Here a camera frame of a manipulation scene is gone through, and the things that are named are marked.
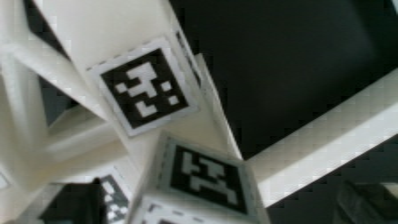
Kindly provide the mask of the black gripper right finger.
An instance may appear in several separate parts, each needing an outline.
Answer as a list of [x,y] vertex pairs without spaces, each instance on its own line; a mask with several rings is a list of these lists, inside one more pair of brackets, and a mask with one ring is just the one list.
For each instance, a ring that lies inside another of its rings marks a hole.
[[398,224],[398,183],[343,182],[334,224]]

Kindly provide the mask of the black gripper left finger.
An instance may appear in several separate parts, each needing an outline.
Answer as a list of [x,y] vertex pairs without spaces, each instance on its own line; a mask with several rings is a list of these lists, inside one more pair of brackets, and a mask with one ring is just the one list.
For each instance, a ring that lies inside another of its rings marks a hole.
[[105,224],[105,192],[100,179],[71,183],[39,215],[45,224]]

